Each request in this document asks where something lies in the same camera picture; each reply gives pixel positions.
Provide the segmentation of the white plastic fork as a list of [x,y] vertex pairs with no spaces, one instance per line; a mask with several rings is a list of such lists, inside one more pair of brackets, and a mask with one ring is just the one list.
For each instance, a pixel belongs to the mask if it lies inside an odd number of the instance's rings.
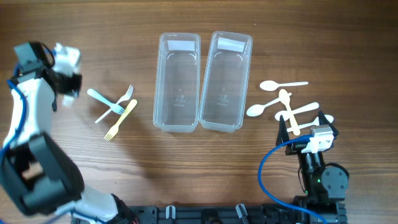
[[69,95],[64,95],[63,100],[62,100],[62,106],[69,108],[72,106],[73,102],[75,101],[75,98]]
[[[131,98],[132,94],[134,91],[134,87],[132,85],[129,86],[129,88],[127,89],[127,92],[120,97],[120,99],[116,102],[117,105],[119,105],[121,102],[123,101],[127,101]],[[99,123],[105,116],[107,116],[110,112],[112,111],[112,109],[110,108],[109,110],[107,110],[104,114],[102,114],[96,121],[95,123]]]

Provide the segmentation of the yellow plastic spoon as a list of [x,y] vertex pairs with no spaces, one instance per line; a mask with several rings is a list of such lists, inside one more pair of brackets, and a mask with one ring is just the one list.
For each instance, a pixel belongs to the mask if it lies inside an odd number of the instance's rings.
[[290,127],[292,128],[293,134],[296,136],[299,136],[300,129],[298,127],[297,121],[296,121],[295,116],[290,107],[289,93],[285,89],[281,89],[279,91],[279,99],[280,99],[280,102],[285,106],[285,108],[287,110],[287,114],[289,115],[289,120],[290,120]]

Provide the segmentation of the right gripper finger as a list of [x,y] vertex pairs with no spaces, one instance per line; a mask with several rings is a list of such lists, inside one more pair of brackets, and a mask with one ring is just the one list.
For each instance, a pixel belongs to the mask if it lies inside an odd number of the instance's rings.
[[287,131],[286,123],[282,115],[279,116],[279,130],[276,138],[276,146],[281,145],[289,140],[289,133]]
[[329,119],[326,117],[326,115],[323,113],[322,110],[318,112],[318,120],[319,120],[319,125],[328,125],[333,131],[334,136],[339,135],[338,130],[332,125],[332,122],[329,121]]

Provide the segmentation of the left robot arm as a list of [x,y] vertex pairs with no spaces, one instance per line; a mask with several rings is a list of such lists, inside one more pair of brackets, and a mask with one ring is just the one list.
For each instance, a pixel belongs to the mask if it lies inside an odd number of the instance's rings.
[[11,127],[1,148],[1,186],[27,216],[70,215],[76,222],[139,223],[117,196],[84,183],[76,164],[51,138],[57,96],[80,94],[81,53],[75,47],[26,42],[7,84],[14,100]]

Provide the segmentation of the white spoon top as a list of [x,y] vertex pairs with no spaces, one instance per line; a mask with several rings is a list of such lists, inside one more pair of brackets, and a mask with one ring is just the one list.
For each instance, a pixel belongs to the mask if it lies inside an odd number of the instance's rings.
[[290,82],[290,83],[277,83],[272,80],[266,80],[260,83],[260,89],[264,91],[275,91],[276,89],[280,87],[285,87],[285,86],[302,86],[302,85],[308,85],[308,82]]

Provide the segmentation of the yellow plastic fork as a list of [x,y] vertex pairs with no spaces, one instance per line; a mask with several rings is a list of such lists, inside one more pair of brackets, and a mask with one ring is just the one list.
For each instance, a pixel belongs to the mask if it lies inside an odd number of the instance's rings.
[[117,135],[117,133],[119,131],[119,126],[127,118],[128,114],[136,107],[136,105],[137,105],[136,99],[133,99],[129,102],[124,113],[120,116],[120,118],[116,121],[116,123],[106,133],[104,140],[110,141],[113,137],[115,137],[115,135]]

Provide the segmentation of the white spoon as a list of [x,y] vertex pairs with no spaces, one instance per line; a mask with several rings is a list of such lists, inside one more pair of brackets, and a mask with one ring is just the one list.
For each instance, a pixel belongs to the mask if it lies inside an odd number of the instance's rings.
[[302,86],[302,85],[308,85],[308,82],[290,82],[290,83],[277,83],[272,80],[266,80],[260,83],[260,89],[264,91],[275,91],[276,89],[280,87],[285,87],[285,86]]
[[280,98],[276,98],[264,105],[259,105],[259,104],[252,105],[251,107],[248,108],[248,110],[246,111],[246,114],[250,117],[259,116],[264,112],[265,108],[267,108],[268,106],[274,105],[278,102],[280,102]]
[[[326,117],[326,119],[329,121],[329,122],[333,122],[334,121],[334,117],[332,116],[332,115],[329,115],[329,114],[326,114],[325,115],[325,117]],[[311,127],[311,126],[319,126],[320,125],[320,120],[319,120],[319,118],[315,118],[312,122],[310,122],[310,123],[305,123],[305,124],[300,124],[300,125],[298,125],[298,128],[299,129],[303,129],[303,128],[307,128],[307,127]]]

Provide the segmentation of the pale blue plastic fork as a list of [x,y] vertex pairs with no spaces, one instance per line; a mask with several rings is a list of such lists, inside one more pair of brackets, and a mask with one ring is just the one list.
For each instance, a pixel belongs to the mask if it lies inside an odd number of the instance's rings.
[[112,103],[110,102],[108,99],[106,99],[104,96],[102,96],[101,94],[99,94],[97,91],[95,91],[94,89],[88,89],[87,90],[87,94],[90,95],[91,97],[95,98],[96,100],[106,104],[107,106],[109,106],[109,108],[117,113],[117,114],[123,114],[124,113],[124,108],[122,108],[120,105],[116,104],[116,103]]

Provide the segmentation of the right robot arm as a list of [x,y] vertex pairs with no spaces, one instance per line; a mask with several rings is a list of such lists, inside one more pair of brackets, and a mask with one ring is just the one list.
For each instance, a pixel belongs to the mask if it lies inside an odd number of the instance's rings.
[[347,223],[345,205],[349,172],[337,163],[326,163],[323,153],[333,147],[339,134],[326,115],[318,112],[319,124],[310,130],[310,139],[297,140],[285,147],[287,156],[297,156],[298,176],[304,196],[294,197],[293,204],[319,214],[327,223]]

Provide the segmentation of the cream spoon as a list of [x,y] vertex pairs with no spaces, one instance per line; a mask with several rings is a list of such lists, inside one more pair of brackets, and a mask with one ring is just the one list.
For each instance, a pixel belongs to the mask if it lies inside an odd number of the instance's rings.
[[[304,113],[304,112],[308,112],[311,110],[315,110],[318,109],[320,107],[319,103],[317,102],[313,102],[313,103],[309,103],[305,106],[299,107],[297,109],[292,110],[292,114],[299,114],[299,113]],[[275,114],[274,118],[277,121],[280,121],[280,117],[283,117],[284,121],[289,120],[290,118],[290,114],[287,110],[283,110],[283,111],[279,111]]]

